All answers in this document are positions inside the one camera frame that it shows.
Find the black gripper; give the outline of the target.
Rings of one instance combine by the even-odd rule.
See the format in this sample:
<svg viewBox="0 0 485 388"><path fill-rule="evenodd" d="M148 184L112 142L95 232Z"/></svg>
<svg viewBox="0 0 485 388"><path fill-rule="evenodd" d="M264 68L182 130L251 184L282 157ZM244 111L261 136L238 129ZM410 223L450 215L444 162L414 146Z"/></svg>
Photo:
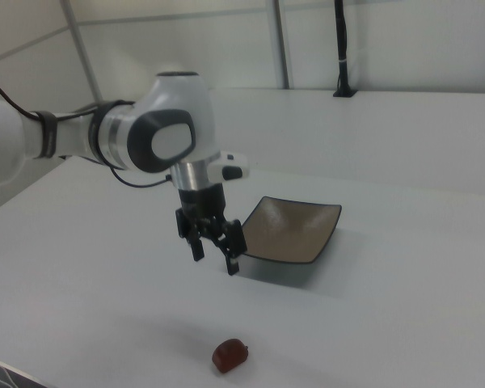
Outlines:
<svg viewBox="0 0 485 388"><path fill-rule="evenodd" d="M178 190L181 208L175 211L178 234L199 261L205 257L198 230L213 235L213 244L226 259L230 276L239 271L238 257L247 251L247 243L240 220L227 221L224 216L226 199L221 183L201 190Z"/></svg>

